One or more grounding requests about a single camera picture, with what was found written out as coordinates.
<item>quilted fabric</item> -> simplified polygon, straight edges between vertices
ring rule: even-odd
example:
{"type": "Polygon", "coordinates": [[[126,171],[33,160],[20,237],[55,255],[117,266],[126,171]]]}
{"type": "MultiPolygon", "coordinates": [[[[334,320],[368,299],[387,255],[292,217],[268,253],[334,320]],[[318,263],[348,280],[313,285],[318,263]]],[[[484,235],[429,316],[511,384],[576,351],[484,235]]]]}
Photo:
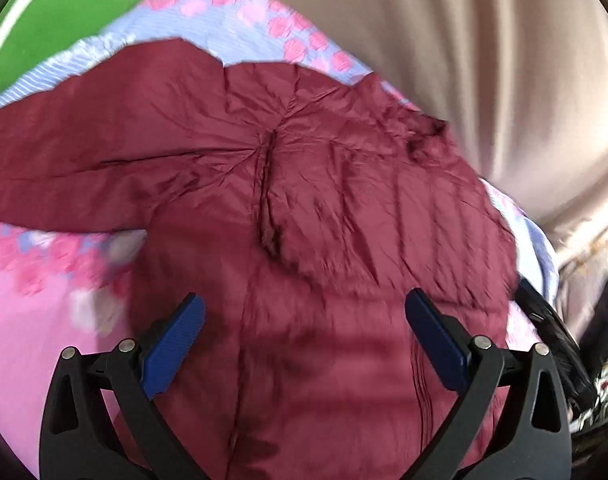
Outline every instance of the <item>quilted fabric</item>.
{"type": "Polygon", "coordinates": [[[445,123],[376,75],[349,87],[288,64],[223,68],[180,40],[0,110],[0,221],[146,229],[136,332],[189,291],[206,300],[158,405],[215,480],[399,478],[454,400],[405,293],[421,286],[503,342],[517,275],[513,236],[445,123]]]}

